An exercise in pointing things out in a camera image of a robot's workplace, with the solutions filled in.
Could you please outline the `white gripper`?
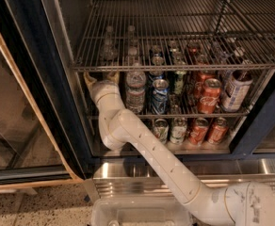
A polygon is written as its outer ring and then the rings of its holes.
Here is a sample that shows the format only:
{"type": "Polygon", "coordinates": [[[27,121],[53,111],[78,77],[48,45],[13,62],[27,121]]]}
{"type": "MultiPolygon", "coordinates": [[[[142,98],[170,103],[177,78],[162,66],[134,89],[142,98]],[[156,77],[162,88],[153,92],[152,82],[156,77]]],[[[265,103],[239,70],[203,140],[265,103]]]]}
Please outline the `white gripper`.
{"type": "Polygon", "coordinates": [[[120,94],[119,86],[117,85],[120,82],[119,72],[105,73],[105,79],[107,80],[104,81],[97,81],[97,79],[92,77],[88,72],[84,72],[83,76],[89,88],[90,97],[95,104],[106,95],[120,94]]]}

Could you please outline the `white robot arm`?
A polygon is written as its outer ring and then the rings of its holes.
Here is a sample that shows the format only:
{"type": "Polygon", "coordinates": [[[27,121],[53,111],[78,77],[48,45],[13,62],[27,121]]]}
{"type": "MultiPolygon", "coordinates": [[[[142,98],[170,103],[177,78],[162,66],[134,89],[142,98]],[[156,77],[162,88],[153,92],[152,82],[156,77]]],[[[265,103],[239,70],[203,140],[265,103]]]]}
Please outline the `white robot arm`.
{"type": "Polygon", "coordinates": [[[99,111],[104,145],[116,151],[126,143],[132,144],[195,218],[212,226],[275,226],[275,190],[270,186],[257,182],[207,186],[124,106],[116,83],[99,81],[89,73],[83,76],[99,111]]]}

